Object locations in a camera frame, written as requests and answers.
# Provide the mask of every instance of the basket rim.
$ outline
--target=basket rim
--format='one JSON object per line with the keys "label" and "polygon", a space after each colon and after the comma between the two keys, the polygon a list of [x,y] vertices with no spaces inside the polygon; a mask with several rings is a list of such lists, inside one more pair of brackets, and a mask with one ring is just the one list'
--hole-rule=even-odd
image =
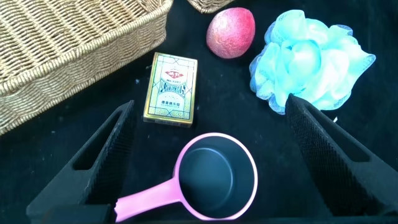
{"label": "basket rim", "polygon": [[163,5],[154,11],[138,17],[136,20],[124,24],[121,27],[113,29],[102,35],[97,39],[93,39],[92,41],[79,45],[75,49],[71,49],[69,52],[65,52],[61,56],[49,60],[44,64],[35,67],[30,70],[26,70],[15,77],[10,78],[4,83],[0,84],[0,97],[7,96],[10,93],[14,93],[17,90],[20,90],[22,87],[27,84],[33,82],[38,78],[43,78],[47,76],[50,72],[70,63],[74,60],[81,58],[82,56],[90,54],[92,51],[96,50],[99,47],[110,44],[112,41],[116,40],[120,36],[126,35],[130,31],[134,30],[137,27],[143,26],[144,24],[156,19],[170,11],[172,7],[173,0],[164,0]]}
{"label": "basket rim", "polygon": [[222,7],[225,7],[226,5],[228,5],[229,3],[233,2],[234,0],[226,0],[225,2],[223,2],[222,4],[220,4],[219,6],[213,6],[210,8],[204,8],[201,7],[200,4],[196,1],[196,0],[187,0],[197,11],[199,11],[200,13],[206,13],[206,14],[211,14],[214,13],[218,10],[220,10]]}

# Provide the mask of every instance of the black surface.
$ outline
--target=black surface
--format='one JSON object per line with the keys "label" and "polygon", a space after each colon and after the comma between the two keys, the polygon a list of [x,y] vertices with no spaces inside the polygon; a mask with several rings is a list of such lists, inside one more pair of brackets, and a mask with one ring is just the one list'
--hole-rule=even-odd
{"label": "black surface", "polygon": [[[350,99],[326,114],[373,153],[398,170],[397,1],[240,0],[228,7],[250,9],[256,19],[252,47],[241,58],[222,60],[205,43],[214,14],[202,15],[175,0],[167,40],[156,49],[198,59],[195,120],[190,129],[143,123],[138,118],[133,159],[123,194],[133,194],[172,176],[175,160],[192,138],[207,132],[230,134],[250,150],[259,171],[259,190],[242,220],[269,217],[327,217],[293,142],[286,118],[275,114],[249,89],[249,63],[262,50],[276,17],[303,9],[328,26],[354,30],[362,48],[377,60],[356,82]],[[27,204],[48,184],[119,105],[136,101],[144,109],[154,51],[0,136],[0,222],[27,223]],[[180,204],[143,213],[135,220],[193,219]]]}
{"label": "black surface", "polygon": [[194,143],[182,157],[178,174],[187,202],[211,218],[235,215],[256,190],[250,158],[241,146],[223,137]]}

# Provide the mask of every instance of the pan handle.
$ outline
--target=pan handle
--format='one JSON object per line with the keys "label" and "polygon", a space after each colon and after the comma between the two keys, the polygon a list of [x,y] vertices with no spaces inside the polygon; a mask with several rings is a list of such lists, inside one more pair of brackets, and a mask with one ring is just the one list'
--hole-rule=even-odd
{"label": "pan handle", "polygon": [[153,208],[179,202],[181,196],[179,182],[176,178],[172,178],[150,189],[119,198],[114,208],[118,214],[116,222],[121,222]]}

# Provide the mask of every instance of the peach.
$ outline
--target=peach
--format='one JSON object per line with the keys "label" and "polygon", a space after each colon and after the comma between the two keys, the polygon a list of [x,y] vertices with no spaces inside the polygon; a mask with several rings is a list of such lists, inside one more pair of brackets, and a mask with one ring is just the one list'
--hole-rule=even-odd
{"label": "peach", "polygon": [[210,50],[221,58],[242,56],[253,42],[256,25],[252,13],[235,7],[219,12],[207,30]]}

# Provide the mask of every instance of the black fabric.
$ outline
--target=black fabric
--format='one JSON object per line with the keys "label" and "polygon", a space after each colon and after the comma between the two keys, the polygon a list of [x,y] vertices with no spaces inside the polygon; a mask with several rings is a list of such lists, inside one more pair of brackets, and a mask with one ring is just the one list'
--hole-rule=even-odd
{"label": "black fabric", "polygon": [[334,215],[398,214],[398,172],[309,102],[290,94],[286,115],[312,178]]}
{"label": "black fabric", "polygon": [[[70,211],[72,215],[79,210],[77,205],[114,208],[132,152],[136,123],[133,105],[130,101],[117,108],[27,206],[26,215],[32,223],[41,223],[52,209],[62,214]],[[71,210],[55,208],[64,205],[75,206]]]}
{"label": "black fabric", "polygon": [[[395,0],[237,0],[227,7],[251,10],[256,36],[242,57],[223,60],[205,42],[215,14],[200,14],[185,0],[175,0],[168,15],[167,40],[156,51],[198,59],[193,126],[184,129],[142,122],[154,51],[145,54],[0,136],[0,223],[27,223],[26,206],[115,108],[129,100],[136,101],[138,122],[123,195],[171,178],[182,147],[199,134],[217,131],[240,140],[259,171],[259,190],[242,220],[330,216],[290,135],[286,117],[275,114],[249,89],[248,66],[264,47],[268,26],[289,9],[303,9],[307,17],[328,26],[352,27],[362,48],[377,60],[356,82],[350,99],[325,114],[331,119],[337,116],[339,126],[398,170],[397,5]],[[171,219],[194,218],[176,203],[132,220]]]}

